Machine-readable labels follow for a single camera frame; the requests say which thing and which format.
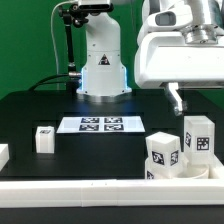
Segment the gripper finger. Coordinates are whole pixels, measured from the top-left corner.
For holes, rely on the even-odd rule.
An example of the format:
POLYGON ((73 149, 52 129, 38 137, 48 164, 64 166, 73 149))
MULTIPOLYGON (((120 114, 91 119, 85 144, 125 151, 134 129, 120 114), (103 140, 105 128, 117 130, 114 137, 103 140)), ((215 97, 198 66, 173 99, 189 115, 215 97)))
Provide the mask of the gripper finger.
POLYGON ((181 116, 187 110, 187 102, 182 100, 178 90, 179 84, 177 82, 167 83, 165 85, 165 95, 173 105, 174 114, 181 116))

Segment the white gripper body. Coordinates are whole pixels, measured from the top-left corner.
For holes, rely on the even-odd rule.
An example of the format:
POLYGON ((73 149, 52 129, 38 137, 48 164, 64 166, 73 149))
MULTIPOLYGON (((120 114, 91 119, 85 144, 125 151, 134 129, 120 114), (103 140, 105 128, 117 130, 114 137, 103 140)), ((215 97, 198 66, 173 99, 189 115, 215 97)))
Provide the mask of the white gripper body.
POLYGON ((134 77, 142 89, 174 82, 184 88, 222 88, 224 36, 217 44, 186 44, 180 32, 149 33, 135 55, 134 77))

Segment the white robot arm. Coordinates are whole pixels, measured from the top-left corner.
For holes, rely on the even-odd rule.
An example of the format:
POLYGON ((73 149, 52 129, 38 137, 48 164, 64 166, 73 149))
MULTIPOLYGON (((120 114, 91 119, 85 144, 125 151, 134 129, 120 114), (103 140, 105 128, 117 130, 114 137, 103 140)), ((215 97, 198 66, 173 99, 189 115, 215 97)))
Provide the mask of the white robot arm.
MULTIPOLYGON (((78 0, 87 20, 83 90, 94 98, 125 90, 119 29, 108 12, 126 0, 78 0)), ((224 88, 224 0, 143 0, 134 78, 142 89, 163 89, 176 114, 187 110, 180 89, 224 88)))

